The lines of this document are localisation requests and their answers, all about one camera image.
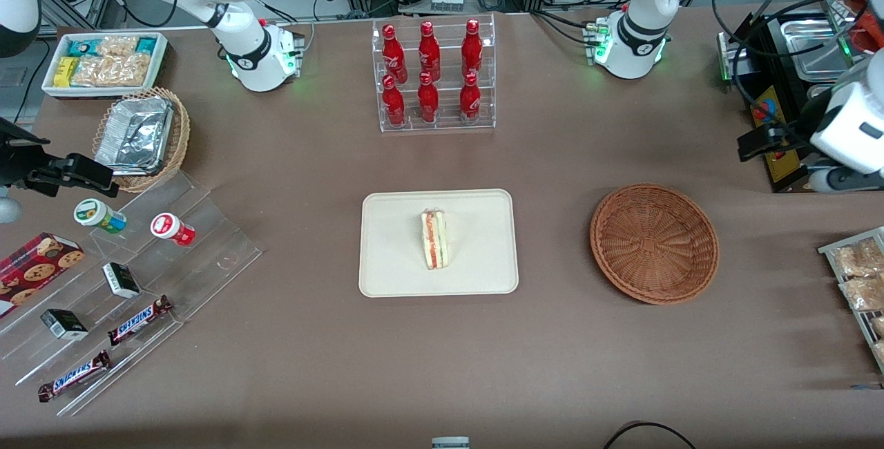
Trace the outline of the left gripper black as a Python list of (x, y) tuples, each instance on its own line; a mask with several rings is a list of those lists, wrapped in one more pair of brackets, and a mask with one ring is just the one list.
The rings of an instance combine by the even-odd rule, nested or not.
[(796, 149), (800, 162), (815, 162), (820, 158), (836, 158), (837, 148), (826, 140), (812, 142), (815, 133), (830, 125), (829, 103), (832, 87), (826, 86), (812, 95), (791, 122), (794, 132), (782, 124), (761, 124), (738, 138), (739, 162), (748, 162), (763, 154), (789, 152)]

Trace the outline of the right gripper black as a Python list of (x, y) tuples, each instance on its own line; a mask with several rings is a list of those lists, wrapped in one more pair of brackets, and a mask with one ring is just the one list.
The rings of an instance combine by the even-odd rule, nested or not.
[(61, 187), (82, 188), (108, 198), (117, 197), (119, 185), (113, 170), (82, 154), (64, 158), (48, 155), (44, 146), (50, 140), (37, 137), (11, 121), (1, 118), (1, 184), (11, 187), (28, 179), (29, 190), (55, 197)]

